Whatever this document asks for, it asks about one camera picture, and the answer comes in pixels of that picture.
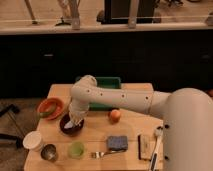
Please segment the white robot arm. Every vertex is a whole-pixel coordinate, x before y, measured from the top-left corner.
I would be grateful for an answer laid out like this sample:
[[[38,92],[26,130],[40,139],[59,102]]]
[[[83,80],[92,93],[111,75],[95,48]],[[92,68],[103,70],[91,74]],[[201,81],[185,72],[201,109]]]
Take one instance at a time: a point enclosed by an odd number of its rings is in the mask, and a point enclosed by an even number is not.
[[[205,92],[99,88],[95,77],[85,75],[71,87],[73,126],[84,119],[91,102],[161,118],[164,171],[213,171],[213,98]]]

